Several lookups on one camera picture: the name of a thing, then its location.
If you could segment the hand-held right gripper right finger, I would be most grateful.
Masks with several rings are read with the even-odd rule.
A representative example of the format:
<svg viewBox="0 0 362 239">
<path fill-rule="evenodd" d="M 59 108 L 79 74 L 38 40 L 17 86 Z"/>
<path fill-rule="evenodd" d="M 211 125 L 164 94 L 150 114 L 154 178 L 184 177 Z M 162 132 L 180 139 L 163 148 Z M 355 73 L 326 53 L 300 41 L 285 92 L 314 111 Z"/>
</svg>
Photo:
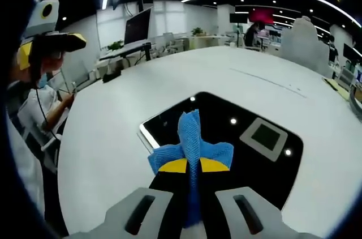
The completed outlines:
<svg viewBox="0 0 362 239">
<path fill-rule="evenodd" d="M 229 169 L 200 159 L 201 215 L 207 238 L 311 238 L 283 222 L 281 211 L 250 187 L 230 188 Z"/>
</svg>

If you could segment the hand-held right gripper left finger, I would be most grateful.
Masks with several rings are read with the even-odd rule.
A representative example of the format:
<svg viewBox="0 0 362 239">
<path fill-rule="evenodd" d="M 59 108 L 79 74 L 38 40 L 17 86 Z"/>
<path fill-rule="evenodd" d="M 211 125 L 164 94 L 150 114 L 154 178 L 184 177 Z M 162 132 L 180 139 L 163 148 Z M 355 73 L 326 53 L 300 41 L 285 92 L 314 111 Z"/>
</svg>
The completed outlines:
<svg viewBox="0 0 362 239">
<path fill-rule="evenodd" d="M 173 193 L 138 188 L 107 210 L 104 222 L 69 238 L 158 238 Z"/>
</svg>

